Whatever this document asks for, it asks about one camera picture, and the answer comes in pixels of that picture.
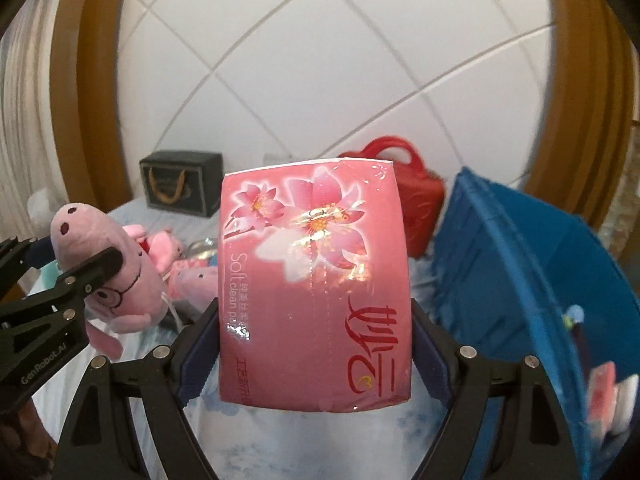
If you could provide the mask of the brown wooden headboard frame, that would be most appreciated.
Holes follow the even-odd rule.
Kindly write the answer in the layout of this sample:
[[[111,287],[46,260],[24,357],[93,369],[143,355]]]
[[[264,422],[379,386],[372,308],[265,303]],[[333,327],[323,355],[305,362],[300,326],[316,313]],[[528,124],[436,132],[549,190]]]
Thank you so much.
[[[50,58],[53,136],[71,202],[111,211],[131,200],[118,126],[122,0],[60,0]]]

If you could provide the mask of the pink pig plush blue shirt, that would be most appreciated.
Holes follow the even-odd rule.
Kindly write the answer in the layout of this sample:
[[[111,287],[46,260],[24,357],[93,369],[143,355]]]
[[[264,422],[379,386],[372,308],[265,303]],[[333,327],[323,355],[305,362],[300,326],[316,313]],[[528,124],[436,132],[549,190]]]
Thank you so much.
[[[100,268],[99,281],[85,287],[86,331],[97,352],[119,360],[119,335],[157,326],[167,314],[166,287],[150,256],[103,211],[64,205],[51,221],[50,241],[63,273],[86,262]]]

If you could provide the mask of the blue plastic storage bin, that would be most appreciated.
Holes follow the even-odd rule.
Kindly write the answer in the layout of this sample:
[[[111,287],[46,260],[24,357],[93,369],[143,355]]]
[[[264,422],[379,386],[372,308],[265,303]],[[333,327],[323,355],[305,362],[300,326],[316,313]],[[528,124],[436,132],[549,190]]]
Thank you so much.
[[[639,301],[597,235],[577,216],[462,169],[435,236],[430,311],[462,344],[490,358],[541,359],[567,418],[577,461],[597,479],[625,443],[596,451],[587,424],[587,382],[563,324],[584,311],[590,363],[639,370]]]

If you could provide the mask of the pink pig plush red dress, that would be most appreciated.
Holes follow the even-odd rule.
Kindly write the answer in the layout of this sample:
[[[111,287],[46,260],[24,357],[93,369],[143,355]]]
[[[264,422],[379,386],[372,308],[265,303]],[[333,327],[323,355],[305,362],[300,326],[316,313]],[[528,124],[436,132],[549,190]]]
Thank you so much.
[[[184,256],[184,246],[171,229],[149,233],[141,224],[130,224],[124,230],[148,254],[159,274],[167,274]]]

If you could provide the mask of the pink floral tissue pack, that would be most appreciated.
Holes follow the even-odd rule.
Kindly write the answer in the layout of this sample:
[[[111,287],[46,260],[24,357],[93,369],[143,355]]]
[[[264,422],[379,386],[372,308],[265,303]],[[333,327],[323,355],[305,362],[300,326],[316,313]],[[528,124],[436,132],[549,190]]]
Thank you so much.
[[[411,394],[411,301],[393,165],[334,158],[227,174],[219,393],[352,413]]]

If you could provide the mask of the clear dome plastic container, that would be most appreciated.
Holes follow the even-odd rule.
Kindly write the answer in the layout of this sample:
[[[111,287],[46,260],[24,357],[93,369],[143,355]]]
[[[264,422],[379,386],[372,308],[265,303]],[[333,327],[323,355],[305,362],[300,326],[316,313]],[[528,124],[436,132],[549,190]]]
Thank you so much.
[[[218,240],[215,237],[206,237],[204,240],[196,240],[186,248],[186,258],[209,260],[216,259],[218,252]]]

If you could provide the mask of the floral blue white bedsheet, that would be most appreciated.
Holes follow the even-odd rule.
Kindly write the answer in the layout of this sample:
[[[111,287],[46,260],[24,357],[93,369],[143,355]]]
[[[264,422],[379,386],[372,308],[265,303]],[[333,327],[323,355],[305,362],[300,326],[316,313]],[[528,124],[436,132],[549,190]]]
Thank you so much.
[[[186,246],[218,234],[218,214],[198,218],[150,209],[143,198],[108,213],[122,224],[142,224],[149,232],[172,229]],[[409,259],[411,292],[427,304],[434,278],[430,257]],[[168,327],[116,336],[124,361],[140,359],[159,344],[177,337],[171,315]],[[82,350],[34,397],[44,428],[57,441],[82,375],[96,352]],[[141,401],[130,401],[137,435],[151,479],[166,479]],[[382,410],[357,414],[303,413],[247,408],[222,402],[218,365],[201,396],[184,414],[221,479],[411,479],[433,443],[446,408],[432,398],[418,370],[412,369],[411,399]]]

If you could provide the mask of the red plastic carry case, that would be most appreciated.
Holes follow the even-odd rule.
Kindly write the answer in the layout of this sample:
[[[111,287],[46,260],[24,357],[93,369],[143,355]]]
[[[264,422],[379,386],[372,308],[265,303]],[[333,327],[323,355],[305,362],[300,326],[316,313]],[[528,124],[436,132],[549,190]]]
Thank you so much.
[[[445,201],[445,181],[425,165],[416,148],[400,136],[380,136],[360,151],[347,151],[340,157],[382,159],[392,148],[409,155],[408,162],[393,162],[408,256],[419,258],[426,252],[435,232]]]

